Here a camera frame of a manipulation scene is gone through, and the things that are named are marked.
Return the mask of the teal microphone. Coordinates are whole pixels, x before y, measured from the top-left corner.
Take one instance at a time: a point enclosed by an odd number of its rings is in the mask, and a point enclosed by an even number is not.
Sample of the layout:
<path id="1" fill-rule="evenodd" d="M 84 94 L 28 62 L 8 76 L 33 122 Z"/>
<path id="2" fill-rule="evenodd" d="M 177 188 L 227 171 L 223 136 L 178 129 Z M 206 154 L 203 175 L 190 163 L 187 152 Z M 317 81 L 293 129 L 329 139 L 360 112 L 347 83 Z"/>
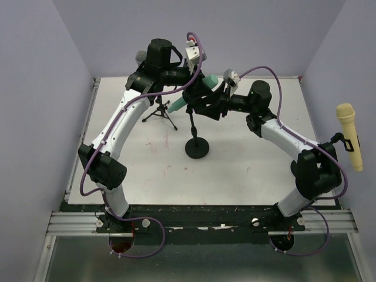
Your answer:
<path id="1" fill-rule="evenodd" d="M 219 80 L 216 75 L 211 74 L 209 76 L 204 77 L 202 82 L 206 86 L 208 86 L 210 90 L 212 90 L 215 86 L 217 86 Z M 174 101 L 170 105 L 170 107 L 167 109 L 167 112 L 172 113 L 172 112 L 178 111 L 186 105 L 187 105 L 187 102 L 185 101 L 184 97 L 180 97 L 178 98 L 178 100 Z"/>

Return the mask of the black round-base mic stand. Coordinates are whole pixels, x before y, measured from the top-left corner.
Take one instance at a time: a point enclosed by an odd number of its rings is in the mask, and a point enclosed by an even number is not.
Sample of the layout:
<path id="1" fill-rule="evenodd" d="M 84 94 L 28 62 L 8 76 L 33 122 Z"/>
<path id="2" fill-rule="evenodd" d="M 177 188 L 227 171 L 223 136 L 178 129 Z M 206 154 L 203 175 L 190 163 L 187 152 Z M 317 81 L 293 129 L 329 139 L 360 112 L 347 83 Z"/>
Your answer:
<path id="1" fill-rule="evenodd" d="M 185 152 L 188 155 L 188 157 L 192 159 L 204 158 L 209 152 L 209 143 L 206 139 L 198 137 L 197 135 L 197 128 L 194 124 L 193 109 L 191 106 L 187 106 L 186 113 L 189 114 L 190 118 L 192 138 L 186 142 L 184 148 Z"/>

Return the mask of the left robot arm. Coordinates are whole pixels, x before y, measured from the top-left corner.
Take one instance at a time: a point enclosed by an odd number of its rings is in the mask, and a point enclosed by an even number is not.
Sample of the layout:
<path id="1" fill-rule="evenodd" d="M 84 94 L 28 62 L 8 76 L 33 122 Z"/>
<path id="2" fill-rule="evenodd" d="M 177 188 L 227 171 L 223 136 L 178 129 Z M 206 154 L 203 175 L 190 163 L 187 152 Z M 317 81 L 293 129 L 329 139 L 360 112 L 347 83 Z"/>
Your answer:
<path id="1" fill-rule="evenodd" d="M 104 129 L 90 145 L 79 147 L 84 168 L 80 194 L 92 194 L 84 191 L 85 178 L 89 176 L 97 185 L 95 190 L 101 192 L 106 210 L 112 214 L 110 225 L 118 232 L 126 231 L 130 225 L 126 214 L 129 203 L 122 187 L 127 168 L 118 158 L 133 127 L 156 98 L 191 89 L 198 82 L 204 49 L 194 32 L 187 33 L 186 43 L 186 54 L 178 52 L 179 61 L 172 63 L 175 46 L 166 39 L 153 39 L 145 60 L 128 77 L 120 103 Z"/>

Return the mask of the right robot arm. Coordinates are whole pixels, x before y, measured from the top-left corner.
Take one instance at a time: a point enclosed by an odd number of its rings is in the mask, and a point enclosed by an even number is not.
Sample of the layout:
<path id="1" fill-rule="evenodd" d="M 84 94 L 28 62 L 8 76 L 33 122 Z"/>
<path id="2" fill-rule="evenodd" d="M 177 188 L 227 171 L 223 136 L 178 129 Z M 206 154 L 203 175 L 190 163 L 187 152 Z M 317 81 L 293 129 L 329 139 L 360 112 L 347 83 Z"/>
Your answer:
<path id="1" fill-rule="evenodd" d="M 198 82 L 185 97 L 195 113 L 214 120 L 226 116 L 230 110 L 246 113 L 247 127 L 251 132 L 273 143 L 293 159 L 291 171 L 295 186 L 273 206 L 268 216 L 275 229 L 284 230 L 291 224 L 291 217 L 341 184 L 334 146 L 313 142 L 279 124 L 269 108 L 272 95 L 267 82 L 253 82 L 246 96 L 231 95 L 225 82 L 216 90 Z"/>

